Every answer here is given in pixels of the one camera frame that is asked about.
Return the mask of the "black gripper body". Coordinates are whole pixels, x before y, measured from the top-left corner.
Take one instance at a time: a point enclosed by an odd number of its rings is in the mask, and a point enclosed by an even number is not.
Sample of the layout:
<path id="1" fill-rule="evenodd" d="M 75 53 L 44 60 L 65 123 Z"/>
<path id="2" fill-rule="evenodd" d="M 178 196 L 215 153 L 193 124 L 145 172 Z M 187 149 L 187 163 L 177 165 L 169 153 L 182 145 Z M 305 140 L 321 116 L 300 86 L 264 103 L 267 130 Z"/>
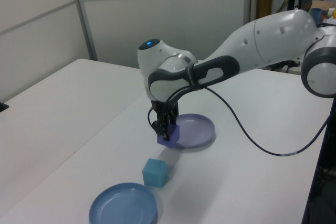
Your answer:
<path id="1" fill-rule="evenodd" d="M 151 104 L 153 110 L 156 112 L 157 119 L 165 114 L 171 115 L 173 119 L 176 119 L 179 116 L 178 102 L 165 103 L 160 101 L 151 101 Z"/>

